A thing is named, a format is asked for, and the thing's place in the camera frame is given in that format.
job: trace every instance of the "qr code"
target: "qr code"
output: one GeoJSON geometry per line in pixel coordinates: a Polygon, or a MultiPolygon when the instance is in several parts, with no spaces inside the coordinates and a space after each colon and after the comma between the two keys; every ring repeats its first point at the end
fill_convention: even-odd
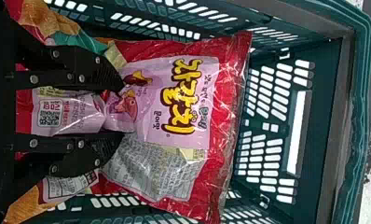
{"type": "Polygon", "coordinates": [[[38,126],[59,127],[62,121],[63,103],[58,100],[40,101],[38,113],[38,126]]]}

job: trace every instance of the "snack bag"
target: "snack bag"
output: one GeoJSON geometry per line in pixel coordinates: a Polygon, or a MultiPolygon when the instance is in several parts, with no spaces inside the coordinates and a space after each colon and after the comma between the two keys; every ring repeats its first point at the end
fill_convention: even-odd
{"type": "Polygon", "coordinates": [[[107,92],[104,128],[127,134],[95,192],[124,189],[158,209],[220,222],[252,35],[194,43],[116,41],[127,86],[107,92]]]}
{"type": "MultiPolygon", "coordinates": [[[[118,51],[107,50],[105,44],[89,37],[76,22],[49,10],[44,1],[5,0],[5,2],[9,16],[41,43],[47,46],[77,45],[106,57],[111,56],[117,60],[119,65],[124,64],[125,61],[118,60],[121,56],[118,55],[118,51]]],[[[17,64],[16,69],[17,71],[27,70],[21,64],[17,64]]],[[[91,115],[94,119],[89,119],[88,122],[92,121],[96,126],[100,127],[104,122],[102,99],[90,92],[59,91],[51,87],[17,91],[16,104],[18,133],[36,133],[49,136],[70,131],[76,133],[80,132],[78,129],[81,125],[83,126],[82,130],[87,130],[87,132],[98,130],[98,128],[92,130],[89,124],[84,126],[86,117],[81,115],[83,113],[91,115]],[[67,125],[57,127],[58,123],[64,121],[64,117],[60,118],[61,114],[58,114],[57,108],[60,109],[62,115],[67,114],[67,125]],[[76,125],[69,123],[72,119],[77,119],[76,125]],[[39,122],[46,127],[39,127],[39,122]]],[[[17,153],[15,160],[20,161],[23,156],[24,153],[17,153]]],[[[78,192],[84,192],[95,185],[99,181],[97,177],[98,170],[76,178],[46,177],[8,208],[6,223],[21,223],[47,211],[75,196],[78,192]]]]}

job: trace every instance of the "colorful packaging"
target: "colorful packaging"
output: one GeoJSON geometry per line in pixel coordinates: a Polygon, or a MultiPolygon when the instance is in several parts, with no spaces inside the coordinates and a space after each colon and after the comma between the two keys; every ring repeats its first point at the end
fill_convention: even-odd
{"type": "MultiPolygon", "coordinates": [[[[30,34],[37,40],[47,46],[56,45],[69,45],[79,46],[88,49],[92,52],[114,57],[117,60],[117,65],[122,65],[119,56],[115,50],[107,50],[107,45],[100,43],[94,38],[88,36],[79,25],[58,14],[57,12],[49,10],[47,4],[42,0],[6,0],[6,7],[10,17],[19,25],[22,25],[30,34]]],[[[17,64],[18,71],[25,71],[21,64],[17,64]]],[[[103,125],[104,119],[102,111],[102,99],[92,93],[85,91],[72,92],[72,91],[59,91],[51,87],[39,88],[35,90],[17,91],[17,132],[18,133],[36,133],[43,135],[53,135],[66,132],[79,132],[80,125],[82,130],[87,132],[99,131],[99,128],[93,130],[87,126],[85,116],[80,114],[89,114],[94,118],[94,123],[97,127],[103,125]],[[48,113],[41,114],[43,116],[42,124],[46,127],[39,127],[37,122],[40,118],[33,118],[33,113],[38,115],[40,103],[42,102],[43,110],[48,113]],[[67,125],[60,125],[60,127],[47,127],[58,126],[58,123],[64,121],[58,116],[57,108],[62,109],[62,114],[68,113],[67,125]],[[69,123],[72,118],[78,117],[76,125],[69,123]]],[[[22,160],[23,154],[16,154],[16,161],[22,160]]],[[[78,176],[76,178],[55,178],[46,177],[36,186],[31,188],[16,202],[14,202],[7,211],[5,223],[16,224],[37,216],[53,206],[63,203],[65,200],[75,196],[79,192],[88,190],[89,187],[95,185],[99,181],[98,170],[89,172],[88,174],[78,176]]]]}
{"type": "Polygon", "coordinates": [[[158,209],[219,223],[252,35],[194,43],[116,41],[127,87],[107,92],[104,128],[122,140],[94,192],[124,189],[158,209]]]}
{"type": "Polygon", "coordinates": [[[136,131],[144,142],[209,149],[218,58],[181,55],[142,60],[128,63],[119,73],[127,86],[110,93],[104,128],[136,131]]]}
{"type": "Polygon", "coordinates": [[[98,133],[105,115],[99,95],[42,87],[18,92],[17,133],[98,133]]]}

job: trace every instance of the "green plastic basket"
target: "green plastic basket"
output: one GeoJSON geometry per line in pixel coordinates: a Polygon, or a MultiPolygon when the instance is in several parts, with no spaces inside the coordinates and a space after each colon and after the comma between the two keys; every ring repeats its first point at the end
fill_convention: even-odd
{"type": "MultiPolygon", "coordinates": [[[[254,31],[224,223],[351,223],[369,134],[371,20],[341,0],[46,0],[93,36],[190,42],[254,31]]],[[[197,223],[126,194],[26,223],[197,223]]]]}

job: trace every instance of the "bolt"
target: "bolt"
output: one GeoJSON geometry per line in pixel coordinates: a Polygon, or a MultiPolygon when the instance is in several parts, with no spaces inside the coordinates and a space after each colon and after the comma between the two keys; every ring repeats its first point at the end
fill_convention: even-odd
{"type": "Polygon", "coordinates": [[[67,149],[67,150],[72,150],[72,149],[73,149],[73,144],[67,144],[66,149],[67,149]]]}
{"type": "Polygon", "coordinates": [[[60,57],[60,52],[57,51],[57,50],[54,50],[54,51],[52,51],[52,56],[53,56],[54,58],[59,58],[59,57],[60,57]]]}
{"type": "Polygon", "coordinates": [[[86,77],[84,77],[84,75],[80,75],[80,76],[78,77],[78,80],[79,80],[81,83],[83,83],[83,82],[86,81],[86,77]]]}
{"type": "Polygon", "coordinates": [[[101,161],[99,159],[96,159],[95,166],[99,166],[101,164],[101,161]]]}
{"type": "Polygon", "coordinates": [[[49,170],[51,171],[52,174],[55,174],[58,172],[58,166],[57,165],[51,165],[51,167],[49,167],[49,170]]]}
{"type": "Polygon", "coordinates": [[[84,145],[85,145],[85,143],[84,143],[83,140],[81,140],[81,141],[78,142],[78,148],[83,148],[84,145]]]}
{"type": "Polygon", "coordinates": [[[38,77],[35,76],[35,75],[32,75],[32,76],[30,77],[30,81],[31,81],[32,84],[37,84],[37,82],[38,82],[38,77]]]}
{"type": "Polygon", "coordinates": [[[38,141],[37,139],[32,139],[30,142],[29,142],[29,147],[37,147],[38,145],[38,141]]]}

